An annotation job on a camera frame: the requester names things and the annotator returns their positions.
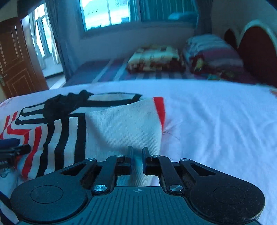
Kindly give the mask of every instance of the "door panel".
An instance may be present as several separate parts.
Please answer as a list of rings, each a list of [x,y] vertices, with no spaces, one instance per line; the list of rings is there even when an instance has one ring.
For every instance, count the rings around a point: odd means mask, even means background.
[[[38,69],[37,64],[39,65],[37,58],[30,59],[21,20],[15,17],[1,22],[0,75],[6,97],[48,89],[42,70]]]

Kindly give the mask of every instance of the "white bed sheet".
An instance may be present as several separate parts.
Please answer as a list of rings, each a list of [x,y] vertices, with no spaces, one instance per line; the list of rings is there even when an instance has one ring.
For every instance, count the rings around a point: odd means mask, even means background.
[[[0,118],[69,92],[130,92],[162,96],[166,121],[160,154],[189,158],[259,187],[266,205],[259,219],[277,217],[277,98],[268,87],[201,80],[136,80],[76,85],[15,97]]]

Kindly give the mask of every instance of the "striped pillow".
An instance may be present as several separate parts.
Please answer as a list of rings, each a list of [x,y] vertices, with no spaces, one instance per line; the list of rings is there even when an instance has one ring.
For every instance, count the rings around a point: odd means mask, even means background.
[[[192,59],[198,55],[203,55],[205,62],[212,67],[243,67],[243,61],[238,53],[213,34],[189,38],[183,49],[183,55],[189,67]]]

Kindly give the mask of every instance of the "dark red headboard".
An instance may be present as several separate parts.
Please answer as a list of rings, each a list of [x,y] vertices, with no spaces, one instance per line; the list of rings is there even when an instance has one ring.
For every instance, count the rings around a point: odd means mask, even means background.
[[[225,41],[233,45],[235,35],[225,33]],[[277,87],[277,55],[275,34],[265,24],[248,24],[240,37],[239,55],[245,69],[259,82]]]

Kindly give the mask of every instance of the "brown door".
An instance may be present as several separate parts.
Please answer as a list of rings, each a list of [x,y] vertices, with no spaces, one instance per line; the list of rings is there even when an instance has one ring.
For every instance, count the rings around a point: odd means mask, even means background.
[[[26,44],[31,37],[28,22],[28,17],[0,22],[0,86],[7,98],[48,90],[34,46]]]

